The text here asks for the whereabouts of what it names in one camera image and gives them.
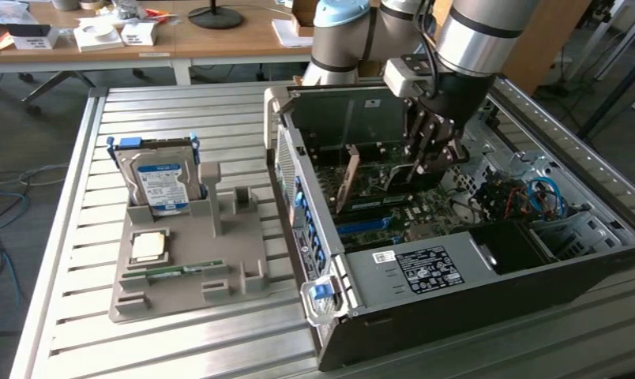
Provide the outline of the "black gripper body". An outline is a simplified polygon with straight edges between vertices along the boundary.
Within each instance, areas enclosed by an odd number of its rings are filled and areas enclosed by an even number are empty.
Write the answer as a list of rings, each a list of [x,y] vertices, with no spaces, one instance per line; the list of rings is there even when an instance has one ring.
[[[420,103],[435,114],[449,118],[463,128],[487,98],[496,75],[472,77],[462,73],[440,73],[437,93],[433,98],[423,96]]]

